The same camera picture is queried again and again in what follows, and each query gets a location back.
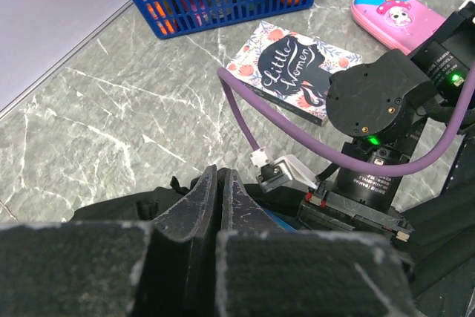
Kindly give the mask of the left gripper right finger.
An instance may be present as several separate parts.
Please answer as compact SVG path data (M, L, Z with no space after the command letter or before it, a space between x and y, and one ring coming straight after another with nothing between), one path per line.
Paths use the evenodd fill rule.
M216 240L218 316L415 316L402 261L380 235L287 231L226 171Z

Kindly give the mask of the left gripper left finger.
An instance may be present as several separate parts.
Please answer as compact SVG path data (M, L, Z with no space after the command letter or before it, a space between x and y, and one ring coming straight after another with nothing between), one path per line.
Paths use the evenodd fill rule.
M212 316L217 169L155 220L1 226L3 316Z

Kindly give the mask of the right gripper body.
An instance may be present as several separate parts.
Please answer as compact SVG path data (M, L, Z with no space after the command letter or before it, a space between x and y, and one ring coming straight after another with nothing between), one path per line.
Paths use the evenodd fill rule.
M418 112L436 96L429 78L400 50L330 76L327 116L351 137L341 152L382 168L410 162L427 120ZM302 200L308 229L367 231L408 241L413 227L392 206L402 178L332 164Z

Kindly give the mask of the Little Women paperback book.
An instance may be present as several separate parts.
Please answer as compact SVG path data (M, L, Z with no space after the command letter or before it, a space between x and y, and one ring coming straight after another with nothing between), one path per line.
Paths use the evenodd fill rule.
M226 69L258 96L323 126L330 75L361 63L358 53L262 21Z

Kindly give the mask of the pink pencil case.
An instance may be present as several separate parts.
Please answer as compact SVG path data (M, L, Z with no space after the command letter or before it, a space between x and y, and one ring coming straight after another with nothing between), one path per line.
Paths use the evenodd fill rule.
M418 0L353 0L353 20L389 49L409 54L431 37L445 17Z

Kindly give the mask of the black backpack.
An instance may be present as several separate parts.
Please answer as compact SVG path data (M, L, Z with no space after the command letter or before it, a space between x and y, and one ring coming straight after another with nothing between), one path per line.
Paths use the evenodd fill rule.
M169 187L77 209L74 220L152 220L189 192L177 178ZM416 265L411 290L429 316L457 316L474 288L474 133L462 141L440 196L405 212L415 229L401 244Z

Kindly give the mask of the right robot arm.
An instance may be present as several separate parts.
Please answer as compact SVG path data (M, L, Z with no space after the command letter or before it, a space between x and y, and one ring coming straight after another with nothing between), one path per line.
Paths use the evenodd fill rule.
M428 120L447 123L474 61L474 3L466 2L409 55L390 50L375 62L330 77L327 115L351 137L342 153L378 166L408 163ZM406 241L413 227L392 205L400 177L331 164L301 202L309 229L371 231Z

